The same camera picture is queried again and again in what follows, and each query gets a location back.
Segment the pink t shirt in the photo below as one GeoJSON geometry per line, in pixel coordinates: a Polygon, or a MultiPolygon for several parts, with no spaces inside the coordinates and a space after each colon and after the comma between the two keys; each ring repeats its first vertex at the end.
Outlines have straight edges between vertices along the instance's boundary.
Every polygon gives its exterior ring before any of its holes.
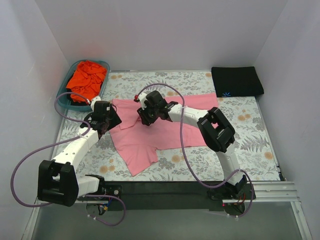
{"type": "MultiPolygon", "coordinates": [[[[186,106],[199,110],[218,107],[215,93],[184,96],[186,106]]],[[[137,113],[139,104],[131,99],[113,99],[122,123],[109,132],[118,154],[135,176],[158,161],[156,150],[181,148],[180,123],[157,119],[150,126],[141,123],[137,113]]],[[[183,124],[185,147],[202,147],[205,141],[194,126],[183,124]]]]}

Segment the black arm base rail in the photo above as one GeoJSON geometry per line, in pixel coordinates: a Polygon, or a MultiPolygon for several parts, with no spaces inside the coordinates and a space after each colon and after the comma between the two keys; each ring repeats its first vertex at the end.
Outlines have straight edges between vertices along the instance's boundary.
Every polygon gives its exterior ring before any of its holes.
{"type": "Polygon", "coordinates": [[[210,189],[196,181],[105,181],[98,192],[119,198],[127,210],[228,209],[243,213],[245,201],[256,199],[249,183],[233,192],[227,183],[210,189]]]}

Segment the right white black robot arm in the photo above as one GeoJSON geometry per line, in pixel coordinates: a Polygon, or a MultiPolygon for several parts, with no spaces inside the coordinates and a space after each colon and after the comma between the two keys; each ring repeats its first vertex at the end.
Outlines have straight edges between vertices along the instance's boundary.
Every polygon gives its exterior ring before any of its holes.
{"type": "Polygon", "coordinates": [[[241,170],[235,154],[235,129],[218,107],[209,110],[200,110],[186,106],[186,100],[180,97],[182,103],[176,101],[167,102],[158,91],[151,93],[139,92],[134,97],[141,107],[137,110],[143,125],[150,126],[157,119],[179,123],[179,138],[181,149],[187,168],[194,179],[208,189],[226,188],[227,195],[237,199],[245,192],[248,177],[241,170]],[[201,181],[192,170],[186,157],[183,125],[197,128],[201,136],[212,151],[218,157],[224,179],[217,185],[208,185],[201,181]]]}

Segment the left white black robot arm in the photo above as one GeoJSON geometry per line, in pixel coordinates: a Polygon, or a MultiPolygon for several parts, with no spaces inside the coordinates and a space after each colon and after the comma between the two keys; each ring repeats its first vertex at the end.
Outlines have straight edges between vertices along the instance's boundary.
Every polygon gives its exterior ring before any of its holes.
{"type": "Polygon", "coordinates": [[[76,170],[87,152],[102,136],[122,123],[112,103],[95,100],[92,112],[83,120],[75,140],[52,160],[43,160],[38,168],[37,197],[41,201],[71,207],[79,197],[91,195],[95,200],[106,196],[102,176],[77,177],[76,170]]]}

